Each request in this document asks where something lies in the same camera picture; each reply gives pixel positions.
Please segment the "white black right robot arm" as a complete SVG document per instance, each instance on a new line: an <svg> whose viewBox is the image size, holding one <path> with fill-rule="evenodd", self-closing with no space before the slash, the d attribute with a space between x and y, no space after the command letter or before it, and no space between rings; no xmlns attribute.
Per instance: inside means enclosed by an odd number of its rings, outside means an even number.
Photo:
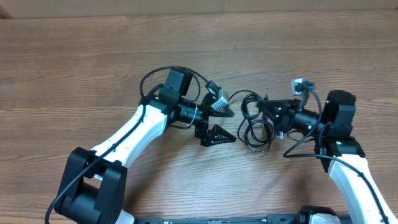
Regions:
<svg viewBox="0 0 398 224"><path fill-rule="evenodd" d="M306 110L298 100L261 100L257 107L285 134L313 137L314 152L339 189L353 223L397 223L371 176L366 155L351 136L356 97L343 90L329 92L320 112Z"/></svg>

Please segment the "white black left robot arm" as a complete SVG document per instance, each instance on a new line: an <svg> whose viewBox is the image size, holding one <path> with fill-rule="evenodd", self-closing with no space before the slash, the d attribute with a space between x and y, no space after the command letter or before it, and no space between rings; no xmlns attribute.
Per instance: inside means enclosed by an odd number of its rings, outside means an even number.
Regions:
<svg viewBox="0 0 398 224"><path fill-rule="evenodd" d="M67 159L51 212L76 223L137 223L124 211L128 169L141 152L169 127L195 128L194 137L205 147L235 142L210 117L231 118L229 96L222 87L191 68L167 66L166 81L141 94L136 112L110 138L90 150L75 148Z"/></svg>

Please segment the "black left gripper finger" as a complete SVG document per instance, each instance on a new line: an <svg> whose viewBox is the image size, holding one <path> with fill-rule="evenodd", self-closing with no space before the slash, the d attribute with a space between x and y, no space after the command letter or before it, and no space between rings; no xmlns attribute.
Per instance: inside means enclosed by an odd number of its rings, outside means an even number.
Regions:
<svg viewBox="0 0 398 224"><path fill-rule="evenodd" d="M201 138L200 144L210 147L218 144L232 143L236 140L237 138L233 134L215 124L212 129L208 129L205 132L205 137Z"/></svg>
<svg viewBox="0 0 398 224"><path fill-rule="evenodd" d="M213 108L210 108L209 110L209 116L212 117L232 118L234 115L235 113L228 106L225 106L220 110L214 110Z"/></svg>

